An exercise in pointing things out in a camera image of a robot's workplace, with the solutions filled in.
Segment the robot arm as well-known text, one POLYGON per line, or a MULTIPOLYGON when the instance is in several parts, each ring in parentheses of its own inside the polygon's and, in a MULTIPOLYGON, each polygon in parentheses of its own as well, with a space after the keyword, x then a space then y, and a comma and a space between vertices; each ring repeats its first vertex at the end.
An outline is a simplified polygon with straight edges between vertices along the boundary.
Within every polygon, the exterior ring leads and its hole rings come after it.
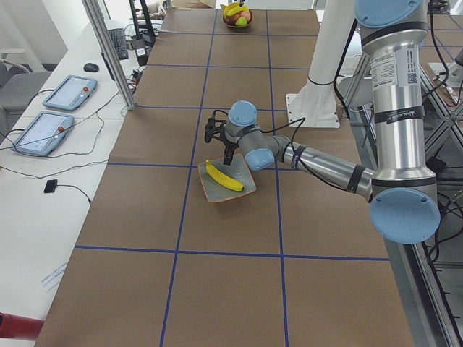
POLYGON ((420 86, 419 49, 428 34, 424 1, 328 1, 307 84, 287 97, 290 121, 305 127, 336 122, 334 94, 343 55, 354 30, 370 60, 373 125, 378 167, 366 169, 281 135, 265 135, 257 111, 238 101, 225 121, 210 120, 205 140, 224 143, 224 163, 236 149, 254 171, 275 160, 304 170, 322 182, 370 201, 370 219, 379 234, 400 244, 429 239, 441 216, 436 175, 427 167, 420 86))

